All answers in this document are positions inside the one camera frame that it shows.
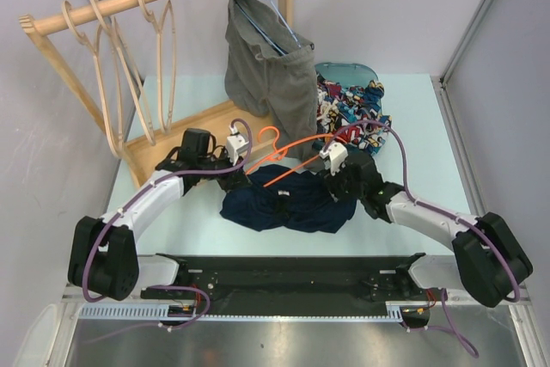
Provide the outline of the navy blue shorts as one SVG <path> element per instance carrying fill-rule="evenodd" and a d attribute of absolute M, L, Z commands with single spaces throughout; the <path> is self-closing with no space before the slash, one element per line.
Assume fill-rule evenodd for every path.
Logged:
<path fill-rule="evenodd" d="M 220 215 L 249 229 L 263 231 L 285 227 L 303 233 L 335 234 L 352 219 L 355 199 L 337 200 L 321 177 L 290 172 L 269 187 L 265 184 L 287 167 L 270 164 L 249 175 L 249 187 L 235 189 L 223 199 Z"/>

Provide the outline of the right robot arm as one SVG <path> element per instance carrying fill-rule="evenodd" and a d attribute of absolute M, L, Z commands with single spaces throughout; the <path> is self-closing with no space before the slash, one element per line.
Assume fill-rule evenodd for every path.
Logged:
<path fill-rule="evenodd" d="M 451 251 L 450 256 L 415 254 L 396 278 L 404 298 L 416 299 L 426 289 L 461 290 L 494 308 L 519 297 L 533 265 L 501 216 L 459 214 L 413 200 L 404 186 L 385 181 L 363 152 L 324 150 L 321 160 L 321 178 L 337 200 L 355 199 L 371 218 L 413 229 Z"/>

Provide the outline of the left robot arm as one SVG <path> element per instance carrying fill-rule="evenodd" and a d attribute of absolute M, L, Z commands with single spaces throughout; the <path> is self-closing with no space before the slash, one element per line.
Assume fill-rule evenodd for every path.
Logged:
<path fill-rule="evenodd" d="M 244 167 L 252 152 L 251 132 L 235 125 L 221 147 L 203 129 L 184 132 L 155 166 L 149 179 L 117 209 L 93 218 L 81 218 L 75 228 L 68 280 L 82 289 L 90 303 L 104 298 L 123 301 L 135 290 L 160 288 L 170 297 L 184 296 L 190 278 L 176 258 L 161 254 L 140 256 L 138 239 L 174 202 L 202 180 L 215 180 L 229 191 L 246 184 Z"/>

